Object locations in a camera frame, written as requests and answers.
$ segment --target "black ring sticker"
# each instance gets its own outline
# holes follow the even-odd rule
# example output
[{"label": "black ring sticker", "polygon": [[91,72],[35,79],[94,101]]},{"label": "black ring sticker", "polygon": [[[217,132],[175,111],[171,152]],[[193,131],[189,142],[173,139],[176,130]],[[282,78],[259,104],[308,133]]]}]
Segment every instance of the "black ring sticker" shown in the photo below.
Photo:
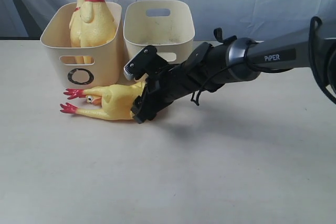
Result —
[{"label": "black ring sticker", "polygon": [[[85,81],[85,82],[78,82],[78,81],[75,81],[75,80],[72,78],[72,76],[73,76],[74,73],[76,73],[77,71],[85,71],[86,73],[88,73],[88,74],[89,74],[89,80],[87,80],[87,81]],[[85,69],[85,68],[74,68],[74,69],[72,69],[72,70],[68,73],[68,80],[69,80],[70,82],[72,82],[73,84],[77,84],[77,85],[88,85],[88,84],[90,84],[91,82],[93,82],[93,80],[94,80],[94,76],[93,76],[93,74],[92,74],[89,70],[87,70],[87,69]]]}]

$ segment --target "rubber chicken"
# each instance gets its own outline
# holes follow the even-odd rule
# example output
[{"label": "rubber chicken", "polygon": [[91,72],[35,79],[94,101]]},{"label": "rubber chicken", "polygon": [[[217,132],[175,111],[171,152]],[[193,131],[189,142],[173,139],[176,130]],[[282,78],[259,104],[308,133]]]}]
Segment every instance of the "rubber chicken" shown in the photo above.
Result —
[{"label": "rubber chicken", "polygon": [[[110,42],[116,35],[114,16],[105,0],[85,0],[80,8],[81,47],[96,47]],[[90,56],[84,56],[84,63],[90,64]]]},{"label": "rubber chicken", "polygon": [[131,86],[113,84],[106,87],[94,87],[91,89],[67,89],[65,95],[68,100],[74,98],[86,98],[88,103],[101,105],[100,109],[86,110],[78,108],[70,103],[61,104],[62,113],[84,115],[103,120],[132,120],[131,111],[134,100],[142,94],[145,82],[138,82]]},{"label": "rubber chicken", "polygon": [[[74,10],[70,24],[70,40],[71,47],[80,47],[80,36],[81,36],[81,17],[80,17],[80,7],[85,0],[77,0],[76,9]],[[84,64],[83,56],[75,56],[77,64]]]}]

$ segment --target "robotic arm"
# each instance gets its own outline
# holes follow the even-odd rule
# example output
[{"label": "robotic arm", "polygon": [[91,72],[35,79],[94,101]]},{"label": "robotic arm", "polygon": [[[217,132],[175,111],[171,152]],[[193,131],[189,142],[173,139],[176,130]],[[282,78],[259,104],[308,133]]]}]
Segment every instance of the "robotic arm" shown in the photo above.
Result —
[{"label": "robotic arm", "polygon": [[335,31],[336,21],[322,24],[319,17],[313,17],[307,29],[264,42],[236,36],[223,39],[217,28],[214,35],[220,45],[204,42],[181,64],[169,64],[154,46],[146,46],[124,66],[128,80],[148,75],[142,95],[133,103],[133,118],[143,123],[186,95],[193,94],[191,101],[199,105],[203,91],[213,93],[226,83],[252,81],[261,72],[304,67],[312,69],[322,92],[336,104],[326,88],[336,89]]}]

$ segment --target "table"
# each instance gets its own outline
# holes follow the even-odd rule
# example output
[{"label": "table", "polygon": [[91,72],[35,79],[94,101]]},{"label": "table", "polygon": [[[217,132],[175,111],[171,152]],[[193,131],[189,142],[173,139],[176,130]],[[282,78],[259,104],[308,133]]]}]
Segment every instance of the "table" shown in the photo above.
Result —
[{"label": "table", "polygon": [[40,42],[0,49],[0,223],[334,223],[335,106],[310,69],[139,125],[60,113]]}]

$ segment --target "cream plastic bin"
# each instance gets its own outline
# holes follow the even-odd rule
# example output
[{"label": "cream plastic bin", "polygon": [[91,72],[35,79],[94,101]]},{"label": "cream plastic bin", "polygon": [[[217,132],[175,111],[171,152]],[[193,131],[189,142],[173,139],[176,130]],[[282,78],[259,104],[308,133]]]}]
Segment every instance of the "cream plastic bin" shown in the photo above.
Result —
[{"label": "cream plastic bin", "polygon": [[193,50],[195,28],[184,2],[144,0],[127,8],[123,35],[128,59],[145,46],[154,45],[169,63],[181,63]]},{"label": "cream plastic bin", "polygon": [[[61,7],[41,36],[41,43],[65,88],[87,89],[108,86],[118,82],[123,67],[122,7],[106,2],[117,25],[115,38],[104,45],[71,48],[69,23],[76,3]],[[93,63],[78,65],[74,56],[91,56]]]}]

